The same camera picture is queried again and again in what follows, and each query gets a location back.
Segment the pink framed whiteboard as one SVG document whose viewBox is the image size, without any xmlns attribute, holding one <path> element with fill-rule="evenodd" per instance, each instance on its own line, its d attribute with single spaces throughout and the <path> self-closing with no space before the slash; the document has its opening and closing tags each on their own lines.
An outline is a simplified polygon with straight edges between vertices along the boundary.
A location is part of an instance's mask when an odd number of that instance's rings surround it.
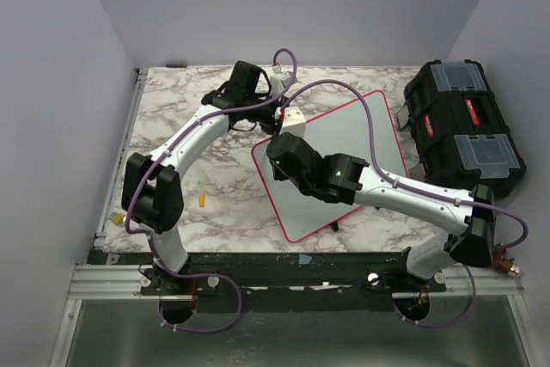
<svg viewBox="0 0 550 367">
<path fill-rule="evenodd" d="M 320 156 L 337 156 L 321 164 L 321 183 L 342 184 L 346 178 L 357 178 L 359 166 L 344 161 L 343 155 L 371 162 L 369 131 L 374 132 L 375 153 L 379 167 L 391 174 L 406 175 L 406 164 L 394 129 L 386 95 L 379 90 L 364 95 L 373 127 L 370 129 L 363 105 L 354 99 L 307 122 L 303 139 Z M 318 230 L 357 211 L 358 205 L 329 204 L 305 196 L 290 180 L 274 179 L 266 154 L 270 141 L 263 140 L 251 149 L 251 157 L 266 190 L 279 225 L 287 241 L 296 243 Z"/>
</svg>

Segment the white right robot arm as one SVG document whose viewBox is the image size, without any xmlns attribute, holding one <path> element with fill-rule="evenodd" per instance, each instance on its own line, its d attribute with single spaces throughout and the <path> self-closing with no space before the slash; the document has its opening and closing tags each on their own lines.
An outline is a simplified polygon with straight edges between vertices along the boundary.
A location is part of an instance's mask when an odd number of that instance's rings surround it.
<svg viewBox="0 0 550 367">
<path fill-rule="evenodd" d="M 373 161 L 347 154 L 322 156 L 288 132 L 272 138 L 266 156 L 276 180 L 288 180 L 304 196 L 328 204 L 388 209 L 437 226 L 441 232 L 406 248 L 395 270 L 397 285 L 415 291 L 455 263 L 492 266 L 495 214 L 492 189 L 438 187 L 389 173 Z"/>
</svg>

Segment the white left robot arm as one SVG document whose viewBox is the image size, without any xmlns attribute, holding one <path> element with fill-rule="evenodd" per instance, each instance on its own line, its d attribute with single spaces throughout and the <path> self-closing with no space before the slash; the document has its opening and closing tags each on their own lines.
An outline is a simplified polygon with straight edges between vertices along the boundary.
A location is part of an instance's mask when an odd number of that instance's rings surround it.
<svg viewBox="0 0 550 367">
<path fill-rule="evenodd" d="M 296 69 L 283 72 L 274 63 L 266 78 L 268 90 L 259 92 L 257 85 L 266 71 L 236 62 L 229 80 L 206 93 L 195 114 L 167 142 L 147 156 L 133 153 L 127 159 L 121 200 L 125 232 L 146 237 L 153 266 L 169 292 L 184 292 L 192 278 L 185 268 L 188 252 L 178 231 L 186 172 L 214 141 L 242 120 L 261 126 L 268 134 L 278 132 L 285 94 L 296 81 L 296 73 Z"/>
</svg>

